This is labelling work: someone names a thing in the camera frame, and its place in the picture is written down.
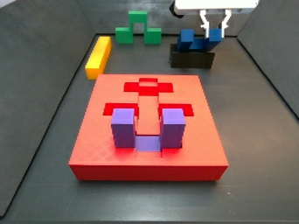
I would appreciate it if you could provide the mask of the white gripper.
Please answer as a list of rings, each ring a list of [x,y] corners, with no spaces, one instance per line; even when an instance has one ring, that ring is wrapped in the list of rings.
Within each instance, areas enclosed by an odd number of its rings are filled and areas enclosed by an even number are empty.
[[[173,0],[171,12],[175,15],[185,15],[200,11],[200,28],[204,30],[204,38],[209,37],[211,23],[205,18],[207,10],[224,10],[224,18],[220,23],[221,37],[225,36],[225,29],[231,18],[231,10],[247,10],[257,7],[259,0]]]

